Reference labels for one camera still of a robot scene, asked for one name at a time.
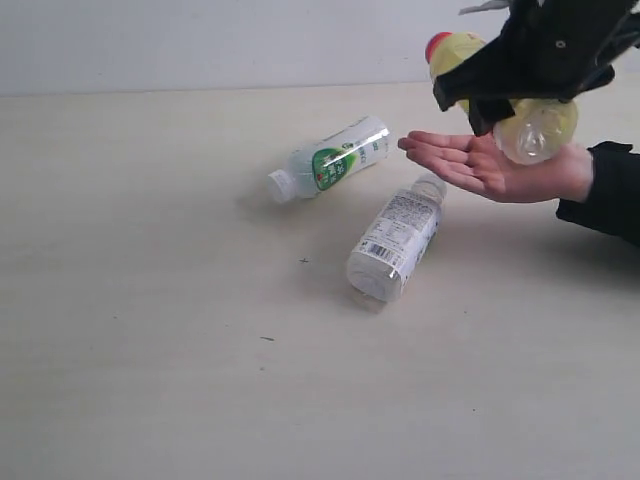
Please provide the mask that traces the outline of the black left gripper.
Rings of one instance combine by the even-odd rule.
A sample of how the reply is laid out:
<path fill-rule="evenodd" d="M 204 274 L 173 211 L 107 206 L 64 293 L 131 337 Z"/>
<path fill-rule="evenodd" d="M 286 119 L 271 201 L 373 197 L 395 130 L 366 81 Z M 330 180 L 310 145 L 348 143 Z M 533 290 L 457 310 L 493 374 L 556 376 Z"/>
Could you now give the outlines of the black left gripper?
<path fill-rule="evenodd" d="M 437 77 L 433 95 L 448 110 L 469 101 L 475 136 L 515 115 L 507 99 L 569 101 L 609 85 L 613 62 L 639 46 L 636 1 L 515 1 L 498 44 Z"/>

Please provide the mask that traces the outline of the person's open bare hand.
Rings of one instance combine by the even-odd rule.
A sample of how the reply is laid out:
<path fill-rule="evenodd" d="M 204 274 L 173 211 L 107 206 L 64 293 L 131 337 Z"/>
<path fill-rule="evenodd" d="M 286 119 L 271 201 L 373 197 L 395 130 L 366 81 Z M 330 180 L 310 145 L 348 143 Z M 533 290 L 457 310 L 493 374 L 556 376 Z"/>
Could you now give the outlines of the person's open bare hand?
<path fill-rule="evenodd" d="M 583 202 L 594 181 L 593 157 L 576 144 L 529 166 L 511 161 L 490 135 L 412 131 L 398 140 L 398 148 L 445 182 L 499 203 Z"/>

